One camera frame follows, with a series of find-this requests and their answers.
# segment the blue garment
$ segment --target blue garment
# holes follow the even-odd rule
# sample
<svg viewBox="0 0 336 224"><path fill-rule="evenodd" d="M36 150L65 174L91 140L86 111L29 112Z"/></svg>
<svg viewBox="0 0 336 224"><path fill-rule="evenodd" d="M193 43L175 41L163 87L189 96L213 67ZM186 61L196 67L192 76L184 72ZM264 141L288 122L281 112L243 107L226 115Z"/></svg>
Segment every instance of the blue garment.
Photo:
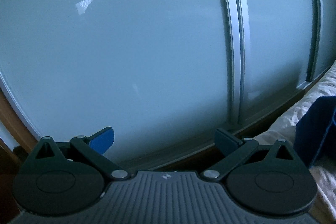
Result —
<svg viewBox="0 0 336 224"><path fill-rule="evenodd" d="M336 96L322 96L296 125L293 148L307 168L323 155L336 160Z"/></svg>

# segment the bed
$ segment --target bed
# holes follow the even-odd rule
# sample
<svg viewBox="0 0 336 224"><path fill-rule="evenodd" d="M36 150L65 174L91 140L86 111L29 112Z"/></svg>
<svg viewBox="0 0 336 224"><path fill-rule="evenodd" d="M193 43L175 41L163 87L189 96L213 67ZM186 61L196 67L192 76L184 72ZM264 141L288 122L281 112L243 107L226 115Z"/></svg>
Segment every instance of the bed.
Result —
<svg viewBox="0 0 336 224"><path fill-rule="evenodd" d="M333 95L336 95L336 61L300 101L281 115L269 130L254 139L259 144L273 144L276 139L284 138L293 146L297 122L318 97ZM321 224L336 223L336 162L324 156L310 168L310 173L318 186L310 214Z"/></svg>

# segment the silver rivet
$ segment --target silver rivet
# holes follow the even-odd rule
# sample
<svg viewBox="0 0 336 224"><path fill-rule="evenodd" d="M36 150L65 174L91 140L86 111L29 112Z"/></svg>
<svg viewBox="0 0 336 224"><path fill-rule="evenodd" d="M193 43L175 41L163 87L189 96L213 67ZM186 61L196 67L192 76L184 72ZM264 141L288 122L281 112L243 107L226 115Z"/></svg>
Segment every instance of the silver rivet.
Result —
<svg viewBox="0 0 336 224"><path fill-rule="evenodd" d="M219 177L220 173L216 170L205 170L203 175L206 178L215 179Z"/></svg>
<svg viewBox="0 0 336 224"><path fill-rule="evenodd" d="M124 179L128 176L128 173L125 170L114 170L111 175L116 179Z"/></svg>

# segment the gray ribbed plate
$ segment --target gray ribbed plate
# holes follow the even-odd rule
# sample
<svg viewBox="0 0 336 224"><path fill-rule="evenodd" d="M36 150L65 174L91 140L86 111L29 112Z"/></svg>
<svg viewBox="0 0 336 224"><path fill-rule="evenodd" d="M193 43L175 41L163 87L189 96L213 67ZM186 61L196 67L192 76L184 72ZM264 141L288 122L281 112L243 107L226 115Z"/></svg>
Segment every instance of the gray ribbed plate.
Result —
<svg viewBox="0 0 336 224"><path fill-rule="evenodd" d="M11 223L317 224L309 214L286 219L256 216L236 205L220 184L202 181L195 172L151 171L113 182L97 203L79 213L52 218L21 212Z"/></svg>

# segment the closet door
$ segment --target closet door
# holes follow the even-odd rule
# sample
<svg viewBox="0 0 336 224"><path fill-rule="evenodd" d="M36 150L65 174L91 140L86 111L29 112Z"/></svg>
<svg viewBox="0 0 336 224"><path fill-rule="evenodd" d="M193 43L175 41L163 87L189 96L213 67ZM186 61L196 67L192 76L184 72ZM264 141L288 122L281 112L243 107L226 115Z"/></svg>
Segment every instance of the closet door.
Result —
<svg viewBox="0 0 336 224"><path fill-rule="evenodd" d="M322 0L321 33L314 77L325 71L336 59L336 0Z"/></svg>
<svg viewBox="0 0 336 224"><path fill-rule="evenodd" d="M225 0L0 0L1 88L38 139L111 126L115 162L228 120Z"/></svg>
<svg viewBox="0 0 336 224"><path fill-rule="evenodd" d="M313 35L313 0L247 0L241 123L286 102L305 83Z"/></svg>

